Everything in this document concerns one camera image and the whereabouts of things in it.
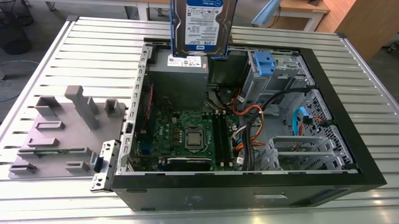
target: white label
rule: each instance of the white label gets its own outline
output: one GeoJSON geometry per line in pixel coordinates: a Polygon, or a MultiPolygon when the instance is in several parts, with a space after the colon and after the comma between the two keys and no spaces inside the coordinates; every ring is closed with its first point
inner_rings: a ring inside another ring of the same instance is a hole
{"type": "Polygon", "coordinates": [[[169,55],[169,66],[175,67],[202,67],[201,57],[199,56],[189,56],[187,58],[174,57],[169,55]]]}
{"type": "Polygon", "coordinates": [[[205,50],[206,45],[217,45],[220,23],[217,16],[222,7],[201,7],[187,5],[186,16],[186,44],[198,45],[198,50],[205,50]]]}
{"type": "Polygon", "coordinates": [[[245,102],[245,98],[241,96],[241,95],[238,95],[238,100],[240,100],[240,102],[245,102]]]}
{"type": "Polygon", "coordinates": [[[245,164],[245,158],[242,158],[242,157],[238,157],[238,164],[245,164]]]}

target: blue hard drive label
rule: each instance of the blue hard drive label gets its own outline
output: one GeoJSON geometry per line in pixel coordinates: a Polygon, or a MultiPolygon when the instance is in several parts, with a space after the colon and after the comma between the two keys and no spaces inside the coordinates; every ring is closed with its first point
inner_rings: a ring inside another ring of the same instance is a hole
{"type": "Polygon", "coordinates": [[[195,50],[208,50],[218,42],[224,0],[187,0],[186,44],[195,50]]]}

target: hard drive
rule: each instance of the hard drive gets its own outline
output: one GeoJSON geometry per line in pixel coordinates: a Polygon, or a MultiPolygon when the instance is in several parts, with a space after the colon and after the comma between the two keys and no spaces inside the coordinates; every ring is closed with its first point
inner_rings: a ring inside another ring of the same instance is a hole
{"type": "Polygon", "coordinates": [[[225,57],[238,0],[173,0],[171,42],[177,57],[225,57]]]}

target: workbench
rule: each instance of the workbench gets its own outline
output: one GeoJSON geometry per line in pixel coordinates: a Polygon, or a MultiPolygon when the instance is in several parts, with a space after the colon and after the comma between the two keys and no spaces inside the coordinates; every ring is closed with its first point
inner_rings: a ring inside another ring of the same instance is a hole
{"type": "Polygon", "coordinates": [[[399,220],[399,107],[348,39],[249,27],[233,42],[314,49],[389,184],[317,208],[131,211],[115,193],[91,193],[91,177],[10,180],[9,169],[38,115],[39,96],[66,102],[67,85],[82,85],[95,102],[130,104],[146,37],[170,39],[170,24],[81,17],[67,21],[0,126],[0,220],[99,223],[394,223],[399,220]]]}
{"type": "MultiPolygon", "coordinates": [[[[67,3],[82,3],[82,4],[97,4],[97,5],[111,5],[111,6],[125,6],[127,18],[133,18],[131,7],[138,8],[139,20],[150,20],[150,8],[170,8],[170,0],[38,0],[45,1],[49,9],[55,10],[57,2],[67,3]]],[[[260,10],[265,7],[266,1],[260,0],[241,0],[238,2],[238,11],[249,12],[246,7],[252,7],[256,14],[260,13],[260,10]]],[[[316,31],[318,25],[322,21],[322,18],[326,14],[330,13],[330,8],[324,2],[320,3],[320,6],[313,6],[308,3],[308,0],[282,0],[281,3],[281,16],[284,17],[296,17],[296,18],[309,18],[309,22],[305,27],[305,31],[316,31]]]]}

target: cpu socket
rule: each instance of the cpu socket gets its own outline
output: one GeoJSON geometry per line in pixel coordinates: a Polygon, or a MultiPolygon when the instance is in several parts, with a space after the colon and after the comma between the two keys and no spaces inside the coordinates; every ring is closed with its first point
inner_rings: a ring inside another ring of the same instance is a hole
{"type": "Polygon", "coordinates": [[[185,130],[185,148],[191,153],[198,153],[205,149],[205,129],[202,127],[190,127],[185,130]]]}

